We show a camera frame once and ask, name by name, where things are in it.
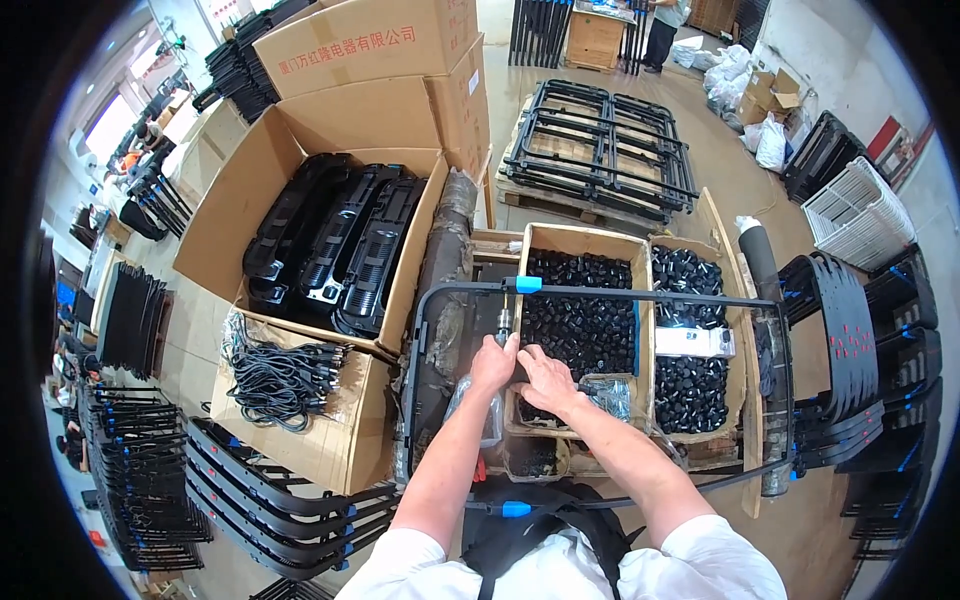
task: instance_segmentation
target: cardboard flap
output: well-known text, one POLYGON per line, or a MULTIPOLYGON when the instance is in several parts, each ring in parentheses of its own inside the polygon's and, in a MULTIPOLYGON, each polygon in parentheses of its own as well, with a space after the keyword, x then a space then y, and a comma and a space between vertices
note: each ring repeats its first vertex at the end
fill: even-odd
POLYGON ((236 300, 243 253, 302 161, 280 111, 267 108, 210 184, 180 240, 174 269, 220 298, 236 300))
POLYGON ((801 104, 799 94, 774 94, 774 98, 783 108, 795 108, 801 104))
POLYGON ((423 77, 310 92, 276 105, 308 155, 356 148, 440 148, 423 77))

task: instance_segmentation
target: concrete floor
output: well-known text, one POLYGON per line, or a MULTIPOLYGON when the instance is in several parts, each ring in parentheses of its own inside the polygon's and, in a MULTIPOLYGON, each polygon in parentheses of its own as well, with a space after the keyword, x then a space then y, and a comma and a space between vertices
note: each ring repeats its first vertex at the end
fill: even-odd
MULTIPOLYGON (((786 200, 776 177, 757 167, 743 150, 736 133, 707 109, 701 74, 687 71, 672 61, 666 64, 660 77, 508 67, 506 40, 509 40, 513 0, 481 0, 478 4, 481 30, 487 33, 488 41, 484 61, 494 156, 502 155, 520 107, 538 80, 562 78, 627 93, 673 111, 681 136, 690 146, 695 179, 700 186, 709 188, 728 232, 736 231, 733 219, 737 215, 765 210, 758 218, 770 233, 779 266, 797 254, 813 250, 803 214, 786 200)), ((684 28, 678 38, 698 34, 684 28)), ((716 45, 717 40, 706 36, 705 48, 716 45)), ((513 230, 522 230, 531 221, 577 223, 504 204, 496 207, 496 221, 498 228, 513 230)), ((683 217, 676 219, 671 228, 683 235, 683 217)), ((188 414, 196 415, 200 414, 200 403, 210 398, 221 327, 229 306, 172 270, 176 244, 172 236, 160 244, 134 236, 125 253, 153 275, 168 281, 169 288, 176 291, 160 386, 188 414)), ((814 323, 802 325, 792 333, 797 397, 814 395, 828 384, 823 330, 814 323)), ((855 544, 847 539, 852 523, 838 516, 846 486, 845 476, 833 475, 829 469, 813 470, 803 480, 793 483, 785 497, 764 500, 760 518, 756 520, 748 518, 740 509, 740 486, 713 492, 708 500, 737 532, 773 562, 791 598, 819 600, 839 597, 853 570, 851 556, 855 544)), ((607 496, 620 495, 612 482, 599 486, 599 490, 607 496)), ((636 508, 618 512, 628 531, 642 523, 636 508)), ((646 540, 641 537, 637 547, 644 543, 646 540)), ((326 573, 319 579, 332 589, 338 588, 368 553, 369 549, 351 557, 348 571, 326 573)), ((242 598, 277 578, 222 537, 206 545, 203 555, 206 568, 185 574, 186 583, 192 586, 197 597, 242 598)))

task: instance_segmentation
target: black apron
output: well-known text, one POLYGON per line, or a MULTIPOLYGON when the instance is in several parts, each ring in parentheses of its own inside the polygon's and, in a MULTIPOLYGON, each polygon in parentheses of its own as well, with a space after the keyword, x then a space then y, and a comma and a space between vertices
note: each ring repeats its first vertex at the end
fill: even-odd
POLYGON ((629 536, 623 533, 620 520, 611 510, 586 510, 581 500, 599 500, 600 494, 585 484, 565 481, 541 487, 533 484, 512 484, 499 489, 480 491, 477 499, 488 504, 519 500, 541 505, 529 515, 517 518, 483 516, 474 539, 463 553, 463 561, 483 577, 478 600, 491 600, 496 580, 510 567, 537 547, 547 536, 571 526, 590 542, 597 562, 613 598, 620 600, 616 583, 620 580, 620 560, 630 552, 630 545, 643 527, 629 536))

